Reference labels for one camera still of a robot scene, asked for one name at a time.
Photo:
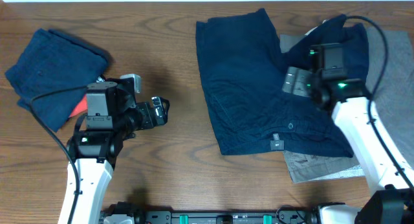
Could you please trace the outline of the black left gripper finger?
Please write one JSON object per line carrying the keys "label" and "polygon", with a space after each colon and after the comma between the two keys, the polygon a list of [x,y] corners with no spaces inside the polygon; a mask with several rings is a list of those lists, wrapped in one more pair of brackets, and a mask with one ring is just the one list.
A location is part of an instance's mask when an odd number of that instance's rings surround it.
{"label": "black left gripper finger", "polygon": [[151,98],[154,107],[169,108],[169,100],[160,96],[154,96]]}
{"label": "black left gripper finger", "polygon": [[163,126],[168,122],[168,114],[163,107],[155,108],[155,120],[158,126]]}

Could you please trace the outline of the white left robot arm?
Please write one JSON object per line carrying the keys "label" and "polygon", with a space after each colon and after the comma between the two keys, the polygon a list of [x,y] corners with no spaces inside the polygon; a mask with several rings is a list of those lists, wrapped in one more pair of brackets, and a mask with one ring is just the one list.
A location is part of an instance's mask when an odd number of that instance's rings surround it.
{"label": "white left robot arm", "polygon": [[[114,116],[80,117],[68,142],[70,162],[59,223],[98,223],[105,193],[124,141],[168,122],[170,103],[154,96]],[[87,128],[80,130],[83,119]]]}

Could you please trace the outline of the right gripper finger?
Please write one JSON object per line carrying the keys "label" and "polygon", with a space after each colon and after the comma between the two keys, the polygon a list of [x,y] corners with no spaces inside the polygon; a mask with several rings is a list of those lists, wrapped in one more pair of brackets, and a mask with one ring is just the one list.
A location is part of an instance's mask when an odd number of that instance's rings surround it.
{"label": "right gripper finger", "polygon": [[311,87],[312,73],[307,70],[298,69],[294,82],[294,94],[303,97],[309,97]]}
{"label": "right gripper finger", "polygon": [[297,67],[289,67],[285,75],[285,81],[282,86],[282,90],[285,93],[296,94],[296,78],[299,69]]}

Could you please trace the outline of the grey shorts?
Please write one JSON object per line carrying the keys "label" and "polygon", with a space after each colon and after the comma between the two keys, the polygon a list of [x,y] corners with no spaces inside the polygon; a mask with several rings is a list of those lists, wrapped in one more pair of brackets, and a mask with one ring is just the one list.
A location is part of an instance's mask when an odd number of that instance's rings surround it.
{"label": "grey shorts", "polygon": [[[385,75],[375,95],[380,118],[394,143],[413,166],[413,47],[404,31],[384,32],[389,46]],[[363,176],[355,157],[322,157],[284,151],[293,183]]]}

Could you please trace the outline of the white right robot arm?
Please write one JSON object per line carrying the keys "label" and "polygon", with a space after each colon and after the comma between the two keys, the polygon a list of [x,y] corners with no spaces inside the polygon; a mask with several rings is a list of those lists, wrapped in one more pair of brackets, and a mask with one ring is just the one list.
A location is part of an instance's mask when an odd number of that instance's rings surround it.
{"label": "white right robot arm", "polygon": [[309,96],[330,111],[352,147],[370,192],[363,208],[344,203],[320,204],[310,212],[280,208],[276,223],[412,223],[413,169],[384,127],[372,94],[345,68],[289,67],[283,91]]}

